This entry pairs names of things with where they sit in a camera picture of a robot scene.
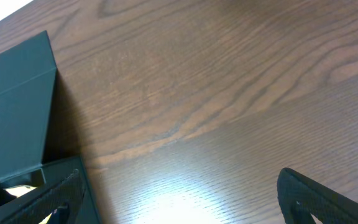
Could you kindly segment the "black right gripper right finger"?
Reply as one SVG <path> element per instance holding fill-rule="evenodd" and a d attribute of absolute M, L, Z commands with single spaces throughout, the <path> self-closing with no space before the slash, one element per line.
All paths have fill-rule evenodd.
<path fill-rule="evenodd" d="M 286 223 L 358 223 L 358 203 L 303 174 L 283 168 L 278 203 Z"/>

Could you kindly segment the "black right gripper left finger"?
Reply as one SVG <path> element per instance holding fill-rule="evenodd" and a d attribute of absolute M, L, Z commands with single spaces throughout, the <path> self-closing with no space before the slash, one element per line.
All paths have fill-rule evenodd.
<path fill-rule="evenodd" d="M 75 169 L 56 182 L 45 184 L 0 207 L 0 223 L 76 223 L 85 195 L 84 183 Z"/>

